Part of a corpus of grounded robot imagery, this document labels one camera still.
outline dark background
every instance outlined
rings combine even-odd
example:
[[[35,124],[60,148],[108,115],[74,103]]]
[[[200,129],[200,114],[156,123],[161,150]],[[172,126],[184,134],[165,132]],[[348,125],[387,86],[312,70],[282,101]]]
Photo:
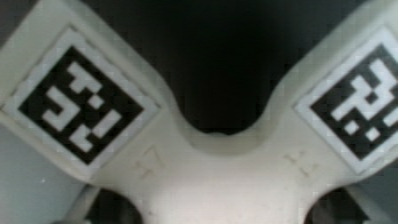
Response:
[[[0,2],[0,45],[35,1]],[[188,122],[234,134],[364,0],[83,0],[156,68]]]

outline white robot part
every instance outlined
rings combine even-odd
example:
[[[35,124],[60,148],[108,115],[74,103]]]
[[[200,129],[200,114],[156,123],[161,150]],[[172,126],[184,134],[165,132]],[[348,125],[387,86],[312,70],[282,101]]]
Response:
[[[63,172],[129,198],[147,224],[300,224],[319,196],[394,161],[395,12],[394,0],[360,7],[227,137],[188,125],[85,5],[38,1],[0,51],[0,122]]]

